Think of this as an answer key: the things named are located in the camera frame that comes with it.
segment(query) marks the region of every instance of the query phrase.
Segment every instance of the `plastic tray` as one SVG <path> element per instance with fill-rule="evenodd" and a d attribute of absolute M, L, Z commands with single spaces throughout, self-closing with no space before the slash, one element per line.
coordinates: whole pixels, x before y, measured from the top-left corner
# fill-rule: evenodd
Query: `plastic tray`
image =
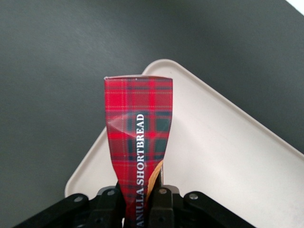
<path fill-rule="evenodd" d="M 304 155 L 171 60 L 143 74 L 173 78 L 164 184 L 198 190 L 257 227 L 304 227 Z M 66 185 L 90 199 L 115 185 L 105 129 Z"/>

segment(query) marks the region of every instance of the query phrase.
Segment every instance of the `gray surface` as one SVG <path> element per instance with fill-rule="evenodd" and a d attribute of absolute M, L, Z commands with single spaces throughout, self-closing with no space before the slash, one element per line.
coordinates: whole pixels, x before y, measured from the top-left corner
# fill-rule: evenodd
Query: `gray surface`
<path fill-rule="evenodd" d="M 284 0 L 3 0 L 0 20 L 2 228 L 63 198 L 105 126 L 103 77 L 160 58 L 304 152 L 304 17 Z"/>

